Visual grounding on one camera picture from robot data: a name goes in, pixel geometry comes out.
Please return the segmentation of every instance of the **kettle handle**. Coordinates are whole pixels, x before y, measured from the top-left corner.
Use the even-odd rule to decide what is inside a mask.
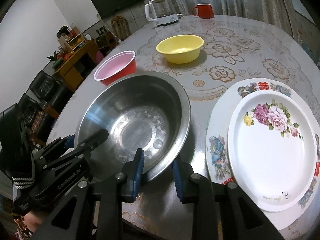
[[[152,6],[152,7],[151,7],[151,10],[152,10],[152,14],[153,14],[153,16],[155,17],[155,19],[154,19],[154,18],[150,18],[150,11],[149,11],[149,7],[150,7],[150,6]],[[153,8],[152,3],[146,4],[145,8],[146,8],[146,19],[147,19],[148,21],[151,21],[151,22],[156,22],[156,21],[157,21],[157,19],[156,19],[156,11],[155,11],[155,9]]]

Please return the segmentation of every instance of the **white power cord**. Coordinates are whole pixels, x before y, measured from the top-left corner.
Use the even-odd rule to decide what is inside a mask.
[[[118,39],[118,43],[120,44],[122,42],[121,39],[118,36],[116,36],[111,30],[109,30],[108,26],[102,21],[101,16],[99,14],[97,14],[97,18],[99,21],[103,23],[103,25],[108,29],[108,31],[111,32],[112,35]]]

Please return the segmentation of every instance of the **pink rose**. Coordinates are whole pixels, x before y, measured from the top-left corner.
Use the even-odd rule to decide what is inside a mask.
[[[297,137],[299,135],[298,129],[295,127],[291,128],[291,134],[293,137]]]
[[[283,132],[287,129],[288,118],[285,116],[284,111],[278,106],[271,106],[267,114],[268,121],[278,131]]]
[[[258,120],[259,123],[263,123],[264,125],[268,125],[267,124],[267,114],[268,114],[268,108],[266,105],[261,106],[260,104],[258,104],[256,106],[256,110],[253,112],[254,117]]]

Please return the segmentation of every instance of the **yellow plastic bowl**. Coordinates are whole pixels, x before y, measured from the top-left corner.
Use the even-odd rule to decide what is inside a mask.
[[[199,57],[204,40],[196,35],[177,35],[161,41],[156,50],[167,61],[175,64],[188,63]]]

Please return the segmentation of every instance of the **floral tablecloth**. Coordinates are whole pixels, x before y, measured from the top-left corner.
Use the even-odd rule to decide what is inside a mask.
[[[156,51],[160,41],[179,34],[195,34],[205,42],[199,58],[183,66],[168,63]],[[208,177],[205,134],[210,113],[217,99],[238,81],[260,77],[283,82],[307,102],[320,121],[317,100],[320,98],[320,71],[303,49],[275,26],[233,16],[216,15],[214,19],[186,16],[164,27],[153,23],[145,25],[107,57],[124,50],[137,52],[137,72],[166,73],[184,86],[192,116],[181,155],[195,172],[204,176]],[[48,142],[73,134],[91,101],[103,91],[104,86],[94,81],[93,74],[94,71],[61,113]],[[300,218],[280,231],[286,239],[295,239],[311,228],[320,211],[318,195]],[[123,204],[124,218],[167,239],[191,239],[192,216],[192,206],[179,203],[170,171],[147,184],[135,203]]]

